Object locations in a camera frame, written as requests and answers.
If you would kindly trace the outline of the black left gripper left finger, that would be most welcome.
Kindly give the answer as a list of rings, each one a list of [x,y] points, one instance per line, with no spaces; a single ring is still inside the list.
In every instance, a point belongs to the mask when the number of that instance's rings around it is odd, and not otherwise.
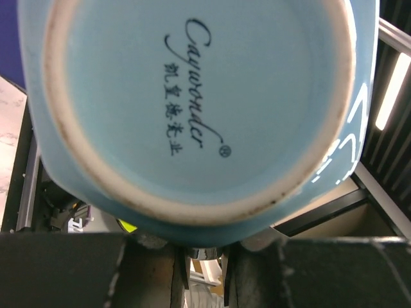
[[[181,251],[146,234],[1,234],[2,307],[183,307]]]

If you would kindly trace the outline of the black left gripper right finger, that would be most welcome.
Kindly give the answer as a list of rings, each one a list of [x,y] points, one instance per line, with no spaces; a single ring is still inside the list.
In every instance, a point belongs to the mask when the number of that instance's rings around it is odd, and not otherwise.
[[[226,307],[409,307],[410,241],[271,239],[230,246]]]

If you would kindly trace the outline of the light blue mug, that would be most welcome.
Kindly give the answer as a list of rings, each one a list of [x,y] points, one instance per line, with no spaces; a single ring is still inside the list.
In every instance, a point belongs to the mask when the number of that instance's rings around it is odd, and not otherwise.
[[[19,1],[31,120],[59,186],[225,246],[359,163],[378,1]]]

